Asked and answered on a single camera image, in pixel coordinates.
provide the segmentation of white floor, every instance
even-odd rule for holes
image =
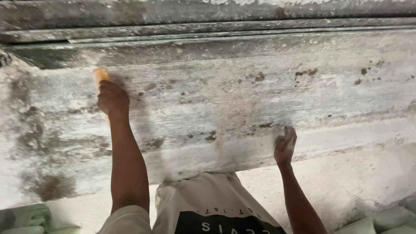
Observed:
[[[339,154],[293,163],[304,193],[329,231],[346,221],[416,193],[416,144]],[[290,232],[282,181],[277,166],[237,172],[244,187]],[[153,224],[156,218],[150,186]],[[79,226],[96,233],[110,213],[109,192],[47,202],[59,227]]]

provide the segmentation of person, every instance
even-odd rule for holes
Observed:
[[[110,120],[113,147],[112,209],[99,234],[216,233],[281,234],[285,231],[244,189],[235,173],[202,173],[161,184],[156,191],[157,218],[149,221],[149,182],[145,161],[129,123],[129,97],[116,84],[100,82],[98,107]],[[294,234],[326,230],[293,174],[291,159],[296,132],[286,128],[274,150],[282,175],[287,214]]]

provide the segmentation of sanding sponge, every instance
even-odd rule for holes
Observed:
[[[100,82],[102,80],[110,81],[110,73],[105,67],[98,67],[92,71],[94,73],[94,83],[97,88],[97,95],[100,94]],[[110,125],[110,119],[106,116],[107,124]]]

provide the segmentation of white t-shirt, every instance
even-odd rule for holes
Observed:
[[[118,209],[98,234],[284,234],[273,217],[245,190],[234,174],[202,173],[161,184],[157,218],[139,206]]]

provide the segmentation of hand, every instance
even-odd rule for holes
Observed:
[[[98,95],[98,107],[108,117],[129,117],[130,99],[126,91],[118,85],[102,80],[100,82],[100,94]]]
[[[295,129],[292,126],[285,127],[285,135],[277,139],[275,148],[275,160],[279,167],[290,166],[296,139]]]

